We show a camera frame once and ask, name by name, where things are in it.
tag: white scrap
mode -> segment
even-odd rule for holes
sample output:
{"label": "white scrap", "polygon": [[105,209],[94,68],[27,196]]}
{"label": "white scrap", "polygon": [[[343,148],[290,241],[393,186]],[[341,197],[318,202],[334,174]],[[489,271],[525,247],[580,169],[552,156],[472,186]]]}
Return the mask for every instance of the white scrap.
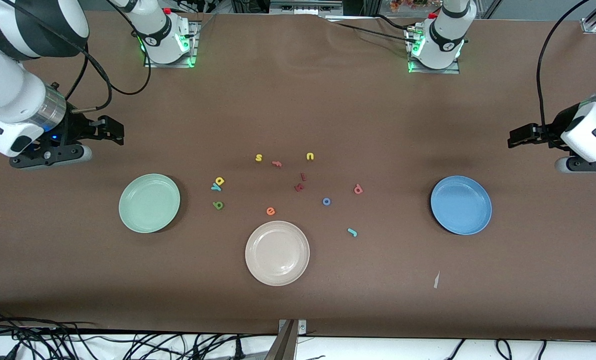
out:
{"label": "white scrap", "polygon": [[433,288],[438,289],[438,281],[440,280],[440,271],[438,271],[438,275],[435,277],[435,282],[433,283]]}

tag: green plate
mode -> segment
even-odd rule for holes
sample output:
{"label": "green plate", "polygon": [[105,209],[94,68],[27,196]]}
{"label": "green plate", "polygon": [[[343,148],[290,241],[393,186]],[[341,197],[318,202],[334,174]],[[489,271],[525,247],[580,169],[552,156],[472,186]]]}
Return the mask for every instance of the green plate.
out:
{"label": "green plate", "polygon": [[137,233],[161,230],[176,217],[179,208],[176,183],[159,173],[136,178],[120,196],[120,219]]}

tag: brown table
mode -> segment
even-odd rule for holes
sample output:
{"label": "brown table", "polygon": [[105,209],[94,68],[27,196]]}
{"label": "brown table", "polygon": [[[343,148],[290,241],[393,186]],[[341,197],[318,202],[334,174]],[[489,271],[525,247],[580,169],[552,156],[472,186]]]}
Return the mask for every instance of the brown table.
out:
{"label": "brown table", "polygon": [[[87,16],[91,53],[115,85],[137,89],[146,70],[126,23]],[[565,154],[545,145],[506,148],[509,130],[539,121],[535,65],[551,27],[476,21],[462,73],[432,75],[407,73],[397,41],[315,16],[217,16],[194,69],[154,70],[146,91],[116,93],[101,112],[124,123],[126,145],[88,141],[94,160],[44,171],[0,155],[0,310],[131,330],[272,333],[302,317],[318,335],[596,339],[596,174],[556,173]],[[80,64],[27,66],[66,91]],[[595,36],[563,23],[543,82],[549,121],[596,91]],[[105,96],[90,69],[71,101]],[[141,235],[117,209],[147,173],[173,178],[183,204]],[[430,212],[433,185],[456,174],[492,199],[474,236]],[[257,282],[244,261],[270,220],[298,225],[311,246],[285,287]]]}

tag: plate rim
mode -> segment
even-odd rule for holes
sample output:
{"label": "plate rim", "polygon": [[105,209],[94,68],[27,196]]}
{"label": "plate rim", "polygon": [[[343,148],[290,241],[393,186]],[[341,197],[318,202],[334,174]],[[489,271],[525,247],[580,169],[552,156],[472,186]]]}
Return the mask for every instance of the plate rim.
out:
{"label": "plate rim", "polygon": [[[171,217],[171,219],[169,219],[169,221],[167,221],[167,223],[165,223],[162,227],[160,228],[156,228],[155,230],[148,230],[148,231],[144,231],[144,230],[138,230],[137,228],[132,228],[131,226],[129,226],[129,224],[127,224],[127,222],[125,221],[124,217],[122,216],[122,200],[125,199],[125,194],[127,193],[127,190],[131,187],[131,185],[133,185],[135,182],[138,182],[139,180],[141,180],[142,178],[163,178],[164,180],[166,180],[165,182],[169,182],[170,184],[173,184],[174,189],[176,190],[176,200],[177,200],[177,204],[176,204],[176,210],[174,211],[173,216]],[[118,214],[120,215],[120,220],[122,221],[122,223],[124,224],[124,226],[126,226],[129,230],[135,231],[136,233],[140,233],[140,234],[150,234],[150,233],[155,233],[156,231],[162,230],[163,228],[167,227],[168,224],[171,224],[171,221],[173,221],[179,210],[180,210],[180,203],[181,203],[181,196],[180,196],[180,189],[177,186],[176,182],[163,174],[159,174],[159,173],[146,173],[142,176],[138,176],[136,178],[133,179],[132,182],[130,182],[126,187],[124,187],[124,190],[122,191],[122,194],[120,195],[120,200],[118,202]]]}
{"label": "plate rim", "polygon": [[[442,183],[442,185],[444,185],[444,183],[448,183],[451,180],[457,180],[457,179],[461,179],[461,180],[467,179],[468,181],[473,182],[474,184],[478,185],[482,189],[482,191],[484,192],[484,194],[486,195],[485,200],[486,200],[487,209],[488,209],[487,221],[484,221],[484,224],[481,226],[481,228],[479,228],[476,231],[472,231],[472,232],[458,232],[458,231],[455,231],[455,230],[451,230],[447,225],[445,225],[444,223],[442,223],[442,221],[440,221],[440,219],[438,218],[438,216],[435,214],[435,209],[433,207],[433,198],[434,198],[434,196],[437,196],[438,191],[439,191],[439,187],[440,187],[441,183]],[[470,185],[467,185],[467,186],[470,187],[473,191],[476,191],[477,192],[477,189],[474,189],[474,187],[472,187]],[[475,235],[475,234],[478,234],[480,231],[483,231],[488,226],[489,222],[491,221],[491,217],[493,215],[493,205],[491,203],[491,196],[489,196],[489,193],[487,192],[487,190],[479,182],[476,182],[476,180],[474,180],[473,178],[470,178],[470,177],[467,177],[467,176],[464,176],[464,175],[451,175],[451,176],[447,176],[445,178],[442,178],[440,181],[438,181],[435,184],[435,186],[433,187],[433,191],[431,192],[431,196],[429,198],[429,203],[430,203],[430,206],[431,206],[431,212],[433,213],[433,217],[436,219],[436,221],[438,221],[438,223],[443,228],[445,228],[445,230],[447,230],[447,231],[449,231],[451,233],[457,234],[457,235],[462,235],[462,236]]]}
{"label": "plate rim", "polygon": [[[252,241],[254,241],[255,239],[253,239],[253,235],[256,233],[256,231],[259,230],[259,228],[262,228],[263,226],[267,226],[268,224],[288,224],[289,226],[295,228],[296,230],[298,230],[298,232],[300,232],[300,234],[302,235],[303,239],[304,239],[304,243],[306,244],[306,261],[304,264],[304,268],[301,269],[299,274],[296,274],[295,278],[290,280],[289,282],[283,283],[283,284],[269,284],[267,282],[265,282],[263,279],[258,278],[258,276],[256,276],[256,274],[254,274],[253,271],[251,271],[251,266],[250,266],[250,262],[249,262],[249,258],[247,256],[247,254],[249,253],[248,249],[249,249],[249,244],[252,243]],[[263,283],[264,285],[268,285],[269,287],[284,287],[286,285],[289,285],[293,282],[295,282],[296,280],[298,280],[302,274],[304,274],[305,271],[307,271],[307,267],[309,266],[309,260],[311,259],[311,246],[309,245],[309,239],[307,239],[307,235],[305,235],[304,231],[301,230],[301,228],[299,228],[297,225],[295,225],[294,223],[290,223],[288,221],[284,221],[281,219],[276,219],[273,221],[268,221],[266,223],[263,223],[262,225],[258,226],[257,228],[255,228],[252,232],[251,235],[249,235],[249,238],[247,239],[247,243],[245,244],[245,263],[247,264],[247,269],[249,270],[249,273],[251,274],[251,276],[253,276],[256,280],[258,280],[260,283]]]}

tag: blue plate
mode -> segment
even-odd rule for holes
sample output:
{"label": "blue plate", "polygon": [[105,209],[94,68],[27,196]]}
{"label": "blue plate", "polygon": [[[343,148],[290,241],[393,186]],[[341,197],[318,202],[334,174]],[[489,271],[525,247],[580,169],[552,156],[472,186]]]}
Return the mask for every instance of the blue plate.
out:
{"label": "blue plate", "polygon": [[449,176],[431,193],[431,210],[438,223],[458,235],[473,235],[491,219],[491,199],[475,180]]}

